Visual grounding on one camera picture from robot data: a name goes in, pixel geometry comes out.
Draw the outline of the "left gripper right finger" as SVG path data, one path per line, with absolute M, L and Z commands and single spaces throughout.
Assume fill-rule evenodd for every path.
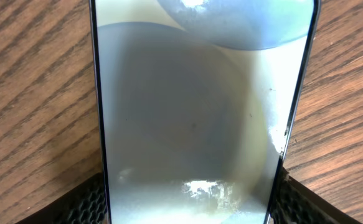
M 270 207 L 275 224 L 361 224 L 280 169 Z

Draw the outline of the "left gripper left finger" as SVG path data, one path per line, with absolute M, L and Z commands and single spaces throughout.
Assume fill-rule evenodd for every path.
M 17 224 L 98 224 L 106 214 L 103 174 L 97 173 Z

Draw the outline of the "blue Galaxy smartphone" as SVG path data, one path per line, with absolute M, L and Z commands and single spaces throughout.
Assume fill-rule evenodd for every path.
M 320 3 L 94 0 L 110 223 L 267 223 Z

